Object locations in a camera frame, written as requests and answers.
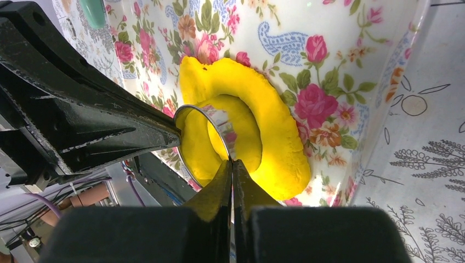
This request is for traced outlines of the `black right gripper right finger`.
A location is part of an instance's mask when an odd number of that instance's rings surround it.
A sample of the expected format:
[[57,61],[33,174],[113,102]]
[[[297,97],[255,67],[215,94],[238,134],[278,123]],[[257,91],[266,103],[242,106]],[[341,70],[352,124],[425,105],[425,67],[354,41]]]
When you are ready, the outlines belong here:
[[395,224],[368,207],[284,207],[232,163],[237,262],[409,262]]

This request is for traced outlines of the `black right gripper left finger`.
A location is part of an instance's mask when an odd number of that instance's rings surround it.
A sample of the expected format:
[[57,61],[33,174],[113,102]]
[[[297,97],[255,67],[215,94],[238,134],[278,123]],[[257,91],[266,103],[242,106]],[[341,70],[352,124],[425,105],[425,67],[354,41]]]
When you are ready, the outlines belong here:
[[232,161],[177,207],[80,207],[65,214],[40,262],[229,262]]

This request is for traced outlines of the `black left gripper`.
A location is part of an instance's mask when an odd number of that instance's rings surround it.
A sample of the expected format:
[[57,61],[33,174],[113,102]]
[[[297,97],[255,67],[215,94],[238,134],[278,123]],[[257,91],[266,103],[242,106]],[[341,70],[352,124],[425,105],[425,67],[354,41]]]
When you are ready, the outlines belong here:
[[33,1],[1,1],[1,168],[50,183],[180,144],[172,117],[89,64]]

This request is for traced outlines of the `yellow dough piece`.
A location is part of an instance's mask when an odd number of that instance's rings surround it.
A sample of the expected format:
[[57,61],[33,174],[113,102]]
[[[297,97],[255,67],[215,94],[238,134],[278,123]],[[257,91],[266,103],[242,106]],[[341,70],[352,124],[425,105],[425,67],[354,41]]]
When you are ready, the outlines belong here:
[[188,56],[182,59],[179,73],[186,104],[231,95],[249,107],[263,145],[261,164],[250,173],[260,187],[278,201],[303,192],[310,182],[311,172],[296,121],[261,73],[229,58],[206,65]]

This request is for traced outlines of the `floral rectangular tray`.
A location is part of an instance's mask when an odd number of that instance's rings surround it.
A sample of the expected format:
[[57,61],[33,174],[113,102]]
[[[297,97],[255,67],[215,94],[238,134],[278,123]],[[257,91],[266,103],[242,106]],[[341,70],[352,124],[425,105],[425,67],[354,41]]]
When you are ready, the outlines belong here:
[[262,73],[297,121],[312,178],[287,205],[346,206],[429,1],[104,1],[124,87],[168,116],[182,58]]

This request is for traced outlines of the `round yellow dough wrapper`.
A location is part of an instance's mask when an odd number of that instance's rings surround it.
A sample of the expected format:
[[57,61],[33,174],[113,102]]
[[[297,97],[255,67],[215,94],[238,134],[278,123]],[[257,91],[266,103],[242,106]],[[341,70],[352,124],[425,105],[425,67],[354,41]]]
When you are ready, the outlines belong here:
[[223,161],[243,161],[250,173],[262,161],[260,131],[249,107],[238,97],[218,95],[180,108],[175,116],[182,132],[179,153],[195,181],[205,187]]

